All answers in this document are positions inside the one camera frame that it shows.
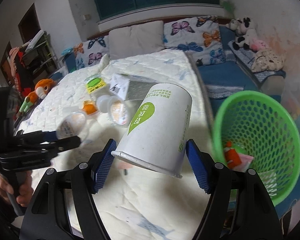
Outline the person's left hand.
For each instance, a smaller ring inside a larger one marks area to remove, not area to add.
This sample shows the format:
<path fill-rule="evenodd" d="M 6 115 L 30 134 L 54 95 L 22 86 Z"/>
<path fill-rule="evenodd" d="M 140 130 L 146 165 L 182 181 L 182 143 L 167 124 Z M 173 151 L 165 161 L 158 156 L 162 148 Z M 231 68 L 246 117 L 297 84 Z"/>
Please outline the person's left hand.
<path fill-rule="evenodd" d="M 22 207 L 27 207 L 32 194 L 32 171 L 26 172 L 26 179 L 22 185 L 19 187 L 19 196 L 16 198 L 16 201 Z M 9 184 L 9 182 L 0 174 L 0 197 L 7 203 L 11 204 L 7 194 L 14 194 L 13 187 Z"/>

